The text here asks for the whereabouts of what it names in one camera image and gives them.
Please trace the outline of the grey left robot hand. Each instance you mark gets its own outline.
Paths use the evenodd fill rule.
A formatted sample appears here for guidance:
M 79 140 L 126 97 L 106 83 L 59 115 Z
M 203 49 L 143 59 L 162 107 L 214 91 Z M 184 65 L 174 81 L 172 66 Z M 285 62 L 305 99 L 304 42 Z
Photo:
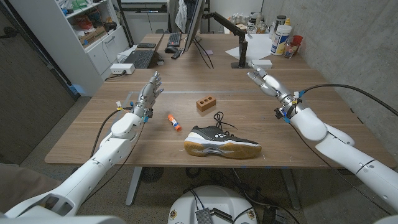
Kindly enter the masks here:
M 133 107 L 133 114 L 144 121 L 153 117 L 153 105 L 155 104 L 155 99 L 163 92 L 163 88 L 158 89 L 162 82 L 160 81 L 160 73 L 155 71 L 153 76 L 150 78 L 149 82 L 144 85 L 142 90 L 139 92 L 136 104 Z

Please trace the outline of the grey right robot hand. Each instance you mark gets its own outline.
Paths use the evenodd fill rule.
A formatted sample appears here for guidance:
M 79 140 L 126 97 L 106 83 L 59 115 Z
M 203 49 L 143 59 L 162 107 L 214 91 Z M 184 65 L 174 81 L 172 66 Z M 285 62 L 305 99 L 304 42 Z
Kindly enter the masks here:
M 280 108 L 274 110 L 277 119 L 291 119 L 306 108 L 299 97 L 293 96 L 290 90 L 263 68 L 252 63 L 248 63 L 248 66 L 254 69 L 254 72 L 248 73 L 248 77 L 260 87 L 264 94 L 276 97 L 282 104 Z

